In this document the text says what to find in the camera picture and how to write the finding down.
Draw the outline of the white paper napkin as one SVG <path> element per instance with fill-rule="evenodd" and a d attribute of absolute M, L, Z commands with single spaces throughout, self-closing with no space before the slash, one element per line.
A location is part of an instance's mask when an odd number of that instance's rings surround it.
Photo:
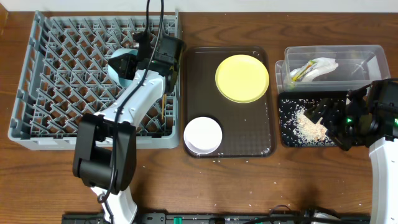
<path fill-rule="evenodd" d="M 312 82 L 317 77 L 333 72 L 338 67 L 338 63 L 334 58 L 320 57 L 312 60 L 316 60 L 317 64 L 309 73 L 304 76 L 300 82 Z"/>

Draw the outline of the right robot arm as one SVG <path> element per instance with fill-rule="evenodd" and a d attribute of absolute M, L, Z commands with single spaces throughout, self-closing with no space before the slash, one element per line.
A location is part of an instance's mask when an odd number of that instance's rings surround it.
<path fill-rule="evenodd" d="M 373 172 L 371 223 L 397 223 L 397 79 L 376 80 L 346 95 L 341 108 L 324 98 L 304 112 L 342 150 L 366 146 Z"/>

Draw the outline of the green snack wrapper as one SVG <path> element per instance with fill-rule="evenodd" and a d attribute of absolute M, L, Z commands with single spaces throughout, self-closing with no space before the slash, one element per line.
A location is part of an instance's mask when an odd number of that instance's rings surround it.
<path fill-rule="evenodd" d="M 309 60 L 303 67 L 291 71 L 290 76 L 295 82 L 300 82 L 317 64 L 316 60 Z"/>

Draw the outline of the rice and nut leftovers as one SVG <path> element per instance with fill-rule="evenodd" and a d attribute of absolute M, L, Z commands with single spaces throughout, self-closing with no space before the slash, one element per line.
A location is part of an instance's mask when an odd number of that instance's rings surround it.
<path fill-rule="evenodd" d="M 319 102 L 309 99 L 282 99 L 279 101 L 279 123 L 282 143 L 288 147 L 334 146 L 326 136 L 326 128 L 312 123 L 304 112 Z"/>

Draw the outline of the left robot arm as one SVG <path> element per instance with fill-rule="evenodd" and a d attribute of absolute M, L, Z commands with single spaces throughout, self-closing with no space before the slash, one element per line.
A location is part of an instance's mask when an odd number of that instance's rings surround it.
<path fill-rule="evenodd" d="M 132 223 L 137 205 L 129 185 L 136 169 L 137 128 L 161 97 L 173 92 L 186 44 L 160 31 L 134 35 L 137 49 L 117 49 L 109 77 L 125 91 L 106 109 L 84 114 L 78 125 L 73 175 L 97 196 L 107 223 Z"/>

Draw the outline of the light blue bowl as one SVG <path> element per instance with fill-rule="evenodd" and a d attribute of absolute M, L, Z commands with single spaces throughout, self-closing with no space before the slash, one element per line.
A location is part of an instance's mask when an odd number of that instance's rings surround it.
<path fill-rule="evenodd" d="M 132 54 L 132 55 L 137 55 L 138 50 L 137 49 L 125 49 L 125 48 L 120 48 L 114 51 L 114 53 L 111 55 L 111 58 L 118 57 L 122 54 Z M 131 83 L 132 80 L 128 80 L 125 78 L 119 78 L 119 75 L 116 73 L 116 71 L 110 66 L 107 66 L 108 68 L 108 75 L 109 78 L 112 79 L 115 83 L 117 83 L 119 86 L 123 88 L 127 88 Z"/>

